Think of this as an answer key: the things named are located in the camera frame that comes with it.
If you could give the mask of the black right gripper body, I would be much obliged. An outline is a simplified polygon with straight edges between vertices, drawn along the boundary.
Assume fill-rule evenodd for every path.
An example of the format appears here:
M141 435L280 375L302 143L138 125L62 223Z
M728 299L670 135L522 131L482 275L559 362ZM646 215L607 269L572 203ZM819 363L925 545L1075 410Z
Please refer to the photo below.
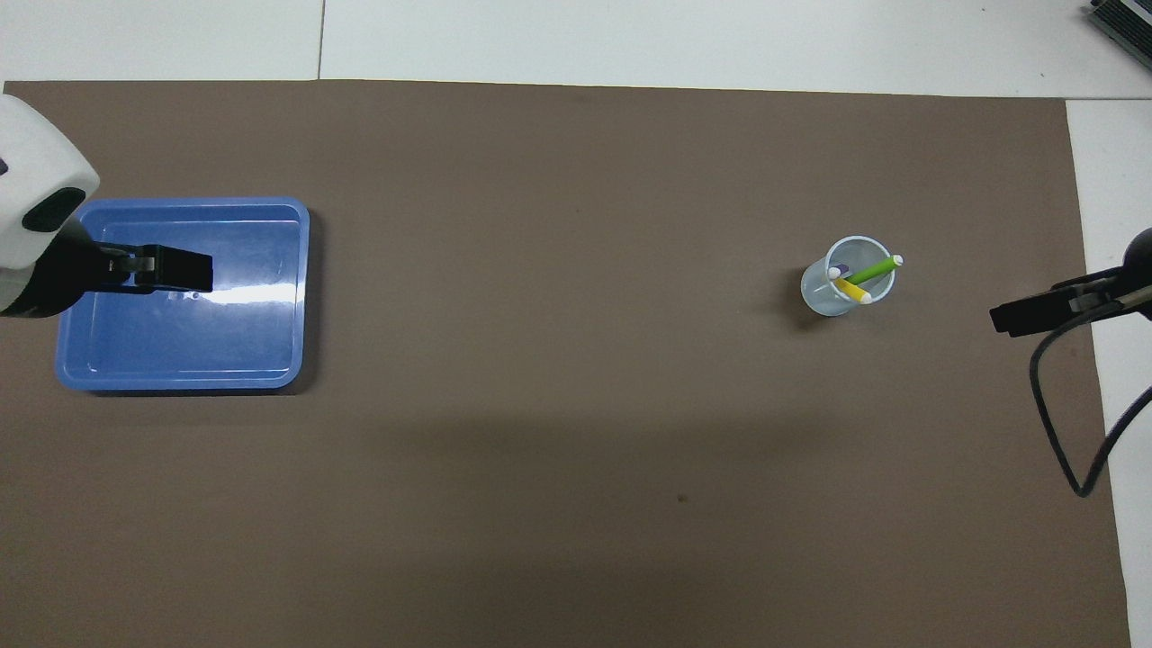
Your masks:
M1143 229L1127 244L1117 266L1054 284L1054 291L1070 291L1058 321L1073 321L1086 312L1091 321L1116 319L1127 312L1149 319L1150 284L1151 229Z

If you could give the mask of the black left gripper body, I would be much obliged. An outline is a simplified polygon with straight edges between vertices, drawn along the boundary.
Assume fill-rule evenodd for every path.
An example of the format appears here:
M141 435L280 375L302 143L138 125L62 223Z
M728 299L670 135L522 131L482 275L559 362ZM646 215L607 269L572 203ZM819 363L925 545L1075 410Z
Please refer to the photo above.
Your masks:
M5 319L46 319L88 293L99 293L99 242L78 219L67 219L32 266L3 269Z

